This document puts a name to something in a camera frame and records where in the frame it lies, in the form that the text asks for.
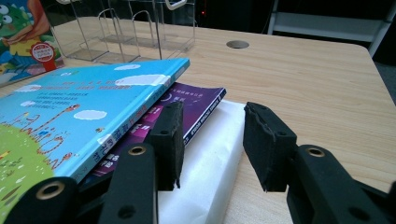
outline book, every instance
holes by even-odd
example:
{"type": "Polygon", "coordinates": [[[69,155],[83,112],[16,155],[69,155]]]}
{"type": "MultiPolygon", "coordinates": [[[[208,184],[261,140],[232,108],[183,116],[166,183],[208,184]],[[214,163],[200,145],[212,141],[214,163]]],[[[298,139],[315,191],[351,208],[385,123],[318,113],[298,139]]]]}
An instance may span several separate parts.
{"type": "Polygon", "coordinates": [[[1,0],[0,86],[64,67],[37,0],[1,0]]]}
{"type": "Polygon", "coordinates": [[[186,146],[203,126],[226,94],[222,87],[202,88],[176,82],[163,97],[125,134],[108,154],[93,168],[87,181],[115,169],[123,146],[142,143],[155,125],[163,108],[175,101],[183,102],[183,139],[186,146]]]}
{"type": "Polygon", "coordinates": [[[79,182],[190,65],[61,68],[0,98],[0,222],[41,180],[79,182]]]}

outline blue book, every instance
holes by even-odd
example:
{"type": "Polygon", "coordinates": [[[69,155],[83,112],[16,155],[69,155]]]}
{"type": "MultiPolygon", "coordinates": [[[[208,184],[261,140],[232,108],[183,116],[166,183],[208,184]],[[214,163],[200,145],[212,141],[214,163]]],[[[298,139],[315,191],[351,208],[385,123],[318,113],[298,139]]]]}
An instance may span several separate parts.
{"type": "Polygon", "coordinates": [[[61,68],[0,98],[0,223],[34,184],[53,176],[79,182],[189,65],[61,68]]]}

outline purple book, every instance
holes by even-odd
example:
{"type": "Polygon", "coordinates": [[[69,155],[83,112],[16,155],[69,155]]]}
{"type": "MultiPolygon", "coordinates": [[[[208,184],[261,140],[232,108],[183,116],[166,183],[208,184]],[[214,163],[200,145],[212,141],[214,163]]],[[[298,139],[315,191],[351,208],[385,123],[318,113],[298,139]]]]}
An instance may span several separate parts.
{"type": "Polygon", "coordinates": [[[117,165],[120,149],[124,145],[141,143],[149,130],[154,127],[163,107],[175,101],[182,101],[183,106],[183,138],[186,146],[198,132],[212,111],[220,103],[226,90],[224,88],[201,88],[175,82],[163,97],[138,120],[121,140],[90,172],[91,177],[101,176],[113,171],[117,165]]]}

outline dark background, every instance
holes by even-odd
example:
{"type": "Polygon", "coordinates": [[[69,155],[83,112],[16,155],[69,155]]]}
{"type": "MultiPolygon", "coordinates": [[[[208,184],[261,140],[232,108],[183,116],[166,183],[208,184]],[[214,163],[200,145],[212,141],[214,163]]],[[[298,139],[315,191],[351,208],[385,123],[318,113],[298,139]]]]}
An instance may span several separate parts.
{"type": "MultiPolygon", "coordinates": [[[[384,20],[393,0],[279,0],[278,10],[324,16],[384,20]]],[[[198,26],[266,34],[273,0],[196,0],[198,26]]],[[[370,43],[274,32],[274,35],[314,38],[359,44],[370,43]]],[[[377,49],[374,61],[396,65],[396,22],[377,49]]]]}

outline round desk hole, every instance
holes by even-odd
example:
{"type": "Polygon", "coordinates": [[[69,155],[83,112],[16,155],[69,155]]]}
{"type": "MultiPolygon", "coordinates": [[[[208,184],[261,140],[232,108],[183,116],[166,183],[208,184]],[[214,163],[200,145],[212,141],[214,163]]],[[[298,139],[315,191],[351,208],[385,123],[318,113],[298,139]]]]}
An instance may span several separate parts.
{"type": "Polygon", "coordinates": [[[248,47],[248,42],[243,40],[232,40],[227,42],[227,46],[232,49],[245,49],[248,47]]]}

